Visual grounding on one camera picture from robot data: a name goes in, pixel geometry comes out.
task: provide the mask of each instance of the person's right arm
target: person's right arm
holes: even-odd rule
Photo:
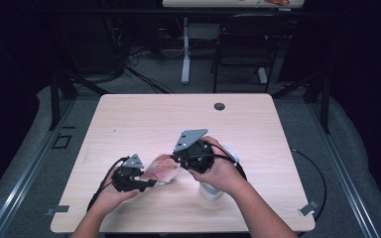
[[[210,144],[221,145],[211,137],[202,138]],[[212,147],[215,154],[223,153]],[[206,182],[229,194],[235,201],[253,238],[297,237],[292,229],[266,203],[249,181],[224,159],[215,159],[206,174],[190,170],[195,180]]]

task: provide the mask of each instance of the hand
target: hand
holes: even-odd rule
[[[119,192],[116,190],[116,188],[113,186],[112,183],[112,176],[113,173],[117,170],[117,167],[112,170],[109,177],[107,178],[106,182],[104,183],[104,186],[107,185],[107,187],[101,191],[100,195],[95,200],[94,204],[91,206],[89,211],[97,212],[100,215],[107,215],[112,210],[114,210],[120,203],[123,201],[130,199],[134,196],[136,196],[139,193],[138,189],[131,190],[131,191],[122,191]]]
[[[209,144],[222,148],[218,141],[212,137],[206,136],[201,139]],[[212,146],[212,151],[217,155],[226,156],[215,146]],[[193,170],[189,170],[189,172],[195,180],[209,183],[215,188],[229,194],[247,182],[232,163],[221,158],[214,159],[214,164],[208,173],[200,174]]]

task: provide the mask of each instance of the red and white package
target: red and white package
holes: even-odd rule
[[[175,179],[183,170],[170,155],[162,154],[157,157],[141,175],[141,179],[156,179],[161,184],[166,184]]]

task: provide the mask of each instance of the black chair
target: black chair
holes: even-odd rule
[[[212,62],[213,92],[216,92],[218,66],[267,67],[268,92],[270,78],[280,42],[288,28],[288,21],[280,16],[237,14],[220,24],[217,46]]]

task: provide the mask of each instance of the person's right hand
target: person's right hand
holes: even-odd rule
[[[212,137],[206,136],[201,139],[209,144],[222,148],[218,141]],[[212,151],[217,155],[226,156],[215,146],[212,146]],[[221,158],[214,159],[214,164],[208,173],[200,174],[191,169],[189,169],[189,172],[195,180],[209,183],[215,188],[229,194],[238,189],[243,183],[247,182],[231,162]]]

